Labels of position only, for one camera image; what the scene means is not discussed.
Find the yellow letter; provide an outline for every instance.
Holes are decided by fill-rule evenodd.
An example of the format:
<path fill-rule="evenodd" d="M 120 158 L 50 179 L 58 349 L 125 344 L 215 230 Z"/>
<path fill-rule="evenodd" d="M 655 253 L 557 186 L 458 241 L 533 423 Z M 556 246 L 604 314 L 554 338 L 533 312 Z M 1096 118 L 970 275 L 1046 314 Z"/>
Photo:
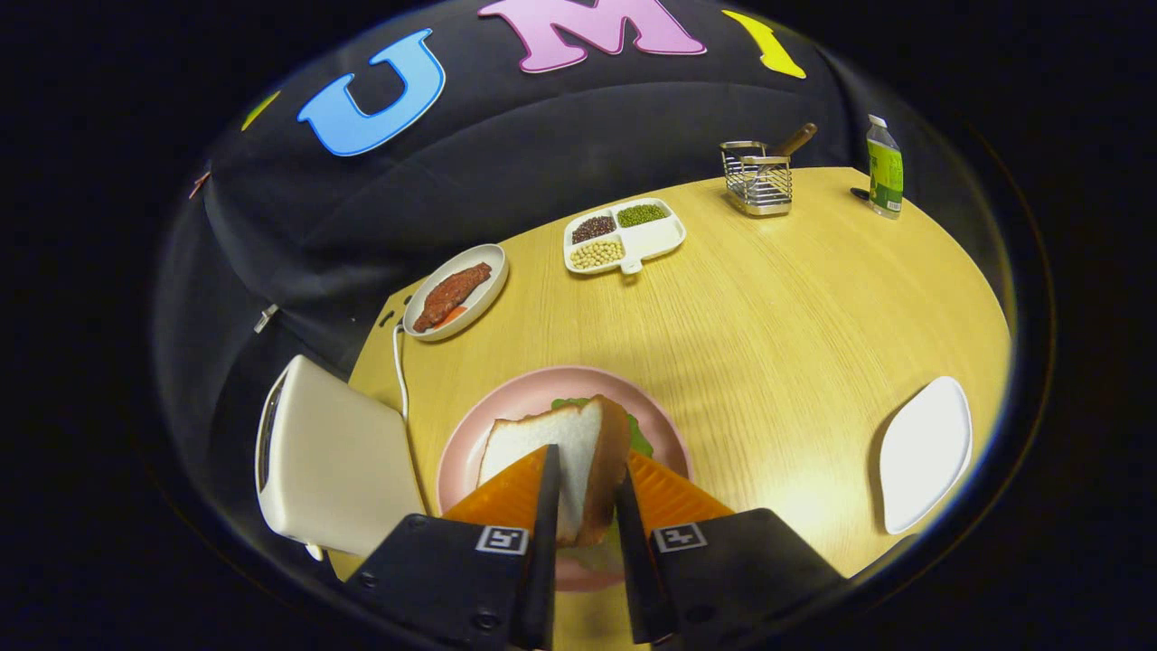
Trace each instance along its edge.
<path fill-rule="evenodd" d="M 242 123 L 242 125 L 241 125 L 241 130 L 244 131 L 244 130 L 249 128 L 249 125 L 253 124 L 253 120 L 257 119 L 257 116 L 261 114 L 261 111 L 264 111 L 266 106 L 268 106 L 270 104 L 272 104 L 273 99 L 277 99 L 278 95 L 280 95 L 280 94 L 281 94 L 281 91 L 278 90 L 277 93 L 274 93 L 274 94 L 270 95 L 268 97 L 266 97 L 264 102 L 261 102 L 260 104 L 257 104 L 256 109 L 249 111 L 249 114 L 245 116 L 245 121 Z"/>
<path fill-rule="evenodd" d="M 772 28 L 757 21 L 756 19 L 745 16 L 743 14 L 737 14 L 735 12 L 723 12 L 724 15 L 735 19 L 736 22 L 743 25 L 747 30 L 747 34 L 756 40 L 756 45 L 759 45 L 759 50 L 764 52 L 764 56 L 759 58 L 769 69 L 775 72 L 782 72 L 783 74 L 790 74 L 791 76 L 797 76 L 799 79 L 806 79 L 808 73 L 803 72 L 803 68 L 796 65 L 788 56 L 787 50 L 772 34 Z"/>

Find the toaster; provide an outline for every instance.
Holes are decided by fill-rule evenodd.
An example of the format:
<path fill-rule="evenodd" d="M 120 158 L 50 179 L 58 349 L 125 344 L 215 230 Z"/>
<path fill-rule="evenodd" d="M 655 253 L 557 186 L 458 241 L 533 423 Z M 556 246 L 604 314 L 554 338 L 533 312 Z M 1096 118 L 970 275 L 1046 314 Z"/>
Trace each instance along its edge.
<path fill-rule="evenodd" d="M 426 513 L 401 415 L 299 355 L 265 400 L 253 467 L 271 530 L 369 556 L 398 523 Z"/>

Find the pink plate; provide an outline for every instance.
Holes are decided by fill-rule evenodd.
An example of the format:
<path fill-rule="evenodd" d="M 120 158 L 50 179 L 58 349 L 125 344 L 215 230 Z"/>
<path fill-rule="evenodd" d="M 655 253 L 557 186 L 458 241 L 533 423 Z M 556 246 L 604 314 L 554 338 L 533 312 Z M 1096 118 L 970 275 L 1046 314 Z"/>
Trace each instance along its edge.
<path fill-rule="evenodd" d="M 694 480 L 687 445 L 671 417 L 638 385 L 589 367 L 551 367 L 519 376 L 491 392 L 466 414 L 450 435 L 437 469 L 437 504 L 442 513 L 473 493 L 482 465 L 486 436 L 496 419 L 519 420 L 541 414 L 560 398 L 603 394 L 639 421 L 643 437 L 655 449 L 655 460 Z M 602 590 L 622 575 L 588 570 L 570 558 L 559 558 L 555 585 L 563 592 Z"/>

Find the plastic bottle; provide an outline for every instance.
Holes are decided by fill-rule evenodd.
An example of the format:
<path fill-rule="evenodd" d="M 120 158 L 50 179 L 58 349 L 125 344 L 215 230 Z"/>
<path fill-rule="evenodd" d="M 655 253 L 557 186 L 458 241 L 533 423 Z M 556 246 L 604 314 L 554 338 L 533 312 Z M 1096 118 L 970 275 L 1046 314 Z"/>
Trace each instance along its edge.
<path fill-rule="evenodd" d="M 871 121 L 871 128 L 868 130 L 871 176 L 868 205 L 876 214 L 897 219 L 900 216 L 900 201 L 904 198 L 904 158 L 900 156 L 900 147 L 887 132 L 887 123 L 872 114 L 868 116 L 868 120 Z"/>

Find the pink letter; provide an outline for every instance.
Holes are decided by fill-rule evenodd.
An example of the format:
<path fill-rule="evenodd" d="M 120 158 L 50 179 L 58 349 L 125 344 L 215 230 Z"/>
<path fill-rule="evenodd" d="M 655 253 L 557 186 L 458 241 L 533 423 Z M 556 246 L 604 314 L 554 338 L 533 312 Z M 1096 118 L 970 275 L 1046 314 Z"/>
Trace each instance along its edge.
<path fill-rule="evenodd" d="M 692 38 L 658 0 L 597 0 L 585 7 L 569 0 L 500 0 L 478 10 L 502 16 L 526 47 L 518 62 L 523 72 L 573 66 L 587 58 L 582 47 L 567 45 L 555 29 L 565 29 L 607 54 L 622 51 L 627 21 L 635 25 L 635 47 L 653 54 L 702 54 L 707 47 Z"/>

